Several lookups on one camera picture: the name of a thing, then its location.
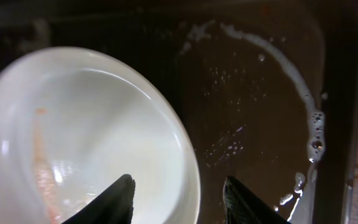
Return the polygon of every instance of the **white bowl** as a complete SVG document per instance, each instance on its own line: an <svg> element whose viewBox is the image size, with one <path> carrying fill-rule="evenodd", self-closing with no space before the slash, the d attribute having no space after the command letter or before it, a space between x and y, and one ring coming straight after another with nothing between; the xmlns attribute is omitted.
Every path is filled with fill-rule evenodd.
<svg viewBox="0 0 358 224"><path fill-rule="evenodd" d="M36 175L44 165L58 222L130 174L133 224L196 223L200 177L183 125L142 75L107 55L45 49L0 73L0 223L50 223Z"/></svg>

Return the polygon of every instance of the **bowl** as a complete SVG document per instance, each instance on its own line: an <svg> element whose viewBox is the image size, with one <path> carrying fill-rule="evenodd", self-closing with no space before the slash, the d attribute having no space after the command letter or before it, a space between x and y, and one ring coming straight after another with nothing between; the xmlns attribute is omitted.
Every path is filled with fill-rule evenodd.
<svg viewBox="0 0 358 224"><path fill-rule="evenodd" d="M0 223L61 223L123 174L136 182L132 223L196 223L193 147L142 75L74 47L0 73Z"/></svg>

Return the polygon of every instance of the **foam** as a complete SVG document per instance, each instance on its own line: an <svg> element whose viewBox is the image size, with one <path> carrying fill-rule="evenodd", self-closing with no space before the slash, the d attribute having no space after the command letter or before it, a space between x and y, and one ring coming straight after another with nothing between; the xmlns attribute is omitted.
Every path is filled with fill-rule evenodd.
<svg viewBox="0 0 358 224"><path fill-rule="evenodd" d="M295 88L305 104L308 114L309 140L307 145L308 157L311 162L318 162L325 151L324 141L324 120L325 115L316 109L314 99L295 65L269 41L255 35L244 33L234 29L233 25L220 24L221 29L227 36L235 39L244 39L248 42L264 49L269 53L281 66L284 74L293 82Z"/></svg>

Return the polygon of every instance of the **wet surface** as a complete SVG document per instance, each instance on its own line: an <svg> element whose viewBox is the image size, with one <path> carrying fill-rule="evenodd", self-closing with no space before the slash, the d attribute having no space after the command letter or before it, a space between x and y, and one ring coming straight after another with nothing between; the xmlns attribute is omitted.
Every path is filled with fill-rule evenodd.
<svg viewBox="0 0 358 224"><path fill-rule="evenodd" d="M6 62L44 47L76 46L128 64L157 87L188 131L201 176L199 223L224 220L227 175L287 219L299 196L284 205L280 199L293 194L295 174L306 175L310 164L305 105L274 58L228 37L219 27L222 22L271 39L226 17L108 16L35 21L13 34L0 29L0 48L9 52ZM194 32L205 24L204 32ZM282 45L287 40L271 41Z"/></svg>

